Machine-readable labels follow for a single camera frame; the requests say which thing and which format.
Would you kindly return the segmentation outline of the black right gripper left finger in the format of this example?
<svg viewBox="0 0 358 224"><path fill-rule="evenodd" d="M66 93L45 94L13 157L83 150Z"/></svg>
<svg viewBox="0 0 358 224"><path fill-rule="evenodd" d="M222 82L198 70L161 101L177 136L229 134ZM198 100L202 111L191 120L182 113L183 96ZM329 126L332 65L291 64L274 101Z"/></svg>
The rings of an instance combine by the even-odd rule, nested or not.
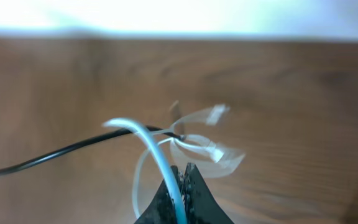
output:
<svg viewBox="0 0 358 224"><path fill-rule="evenodd" d="M173 202L163 180L151 203L134 224L177 224Z"/></svg>

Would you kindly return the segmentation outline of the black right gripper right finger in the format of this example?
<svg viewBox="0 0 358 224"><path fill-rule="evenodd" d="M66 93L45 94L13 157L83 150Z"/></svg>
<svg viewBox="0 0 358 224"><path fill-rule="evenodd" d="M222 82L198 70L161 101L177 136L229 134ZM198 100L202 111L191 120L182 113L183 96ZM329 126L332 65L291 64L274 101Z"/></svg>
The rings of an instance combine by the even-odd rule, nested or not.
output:
<svg viewBox="0 0 358 224"><path fill-rule="evenodd" d="M184 204L189 224L234 224L215 201L194 163L187 163L184 178Z"/></svg>

